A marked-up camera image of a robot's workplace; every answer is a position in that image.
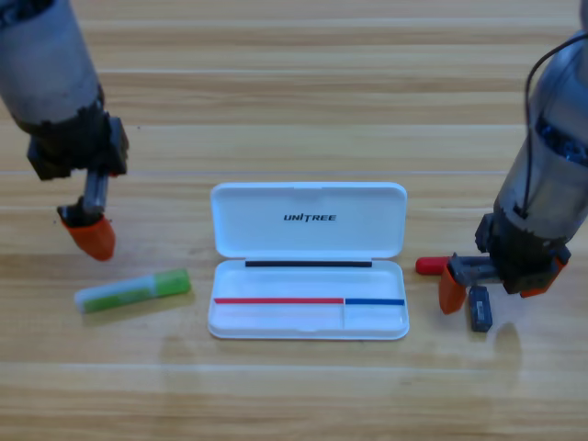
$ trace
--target metal cylinder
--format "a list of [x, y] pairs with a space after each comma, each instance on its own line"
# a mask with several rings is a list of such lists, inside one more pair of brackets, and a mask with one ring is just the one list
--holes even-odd
[[73, 119], [98, 99], [96, 71], [68, 0], [0, 29], [0, 54], [0, 96], [21, 127]]
[[[582, 2], [585, 11], [588, 0]], [[582, 45], [553, 58], [531, 98], [532, 179], [526, 216], [518, 214], [526, 192], [526, 142], [496, 201], [510, 223], [547, 247], [551, 241], [569, 241], [588, 214], [588, 85], [580, 79]]]

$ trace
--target glue stick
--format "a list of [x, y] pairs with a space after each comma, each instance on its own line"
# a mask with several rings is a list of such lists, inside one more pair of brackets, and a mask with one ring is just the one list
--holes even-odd
[[176, 269], [102, 287], [82, 289], [75, 293], [75, 305], [81, 313], [102, 311], [137, 301], [182, 294], [190, 291], [190, 288], [187, 271]]

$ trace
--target wooden table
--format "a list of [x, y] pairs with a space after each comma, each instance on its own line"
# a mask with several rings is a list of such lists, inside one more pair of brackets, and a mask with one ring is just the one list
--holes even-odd
[[[100, 264], [0, 110], [0, 439], [584, 440], [588, 230], [549, 294], [492, 288], [494, 326], [444, 316], [414, 260], [475, 253], [523, 138], [522, 88], [579, 27], [557, 0], [76, 0], [130, 137]], [[212, 338], [209, 191], [225, 181], [395, 181], [409, 193], [412, 329], [389, 343]], [[187, 267], [194, 293], [82, 317], [73, 294]]]

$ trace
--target blue line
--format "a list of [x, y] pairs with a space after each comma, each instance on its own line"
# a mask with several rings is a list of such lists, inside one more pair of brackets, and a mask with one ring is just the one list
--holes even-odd
[[398, 299], [345, 299], [345, 305], [404, 306], [404, 300], [398, 300]]

